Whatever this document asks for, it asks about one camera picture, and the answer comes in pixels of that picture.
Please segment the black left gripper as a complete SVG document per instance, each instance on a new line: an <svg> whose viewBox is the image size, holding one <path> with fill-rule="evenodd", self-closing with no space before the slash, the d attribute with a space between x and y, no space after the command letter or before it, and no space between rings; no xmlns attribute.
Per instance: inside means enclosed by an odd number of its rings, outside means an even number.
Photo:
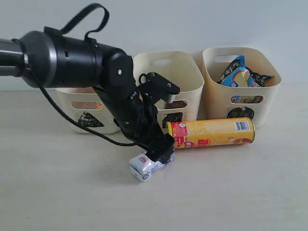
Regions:
<svg viewBox="0 0 308 231"><path fill-rule="evenodd" d="M164 134L157 121L157 108L149 96L133 91L128 98L99 87L93 88L114 117L123 135L143 148L153 162L165 164L174 153L174 138Z"/></svg>

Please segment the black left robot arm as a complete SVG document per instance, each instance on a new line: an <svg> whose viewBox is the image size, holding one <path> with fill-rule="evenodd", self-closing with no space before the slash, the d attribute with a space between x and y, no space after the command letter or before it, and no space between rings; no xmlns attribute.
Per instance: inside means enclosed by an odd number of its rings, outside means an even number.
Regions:
<svg viewBox="0 0 308 231"><path fill-rule="evenodd" d="M42 92L91 87L130 145L143 148L154 162L165 163L174 152L174 139L161 130L155 103L170 102L179 88L157 73L143 74L137 83L132 57L122 49L47 27L1 40L0 74L21 77Z"/></svg>

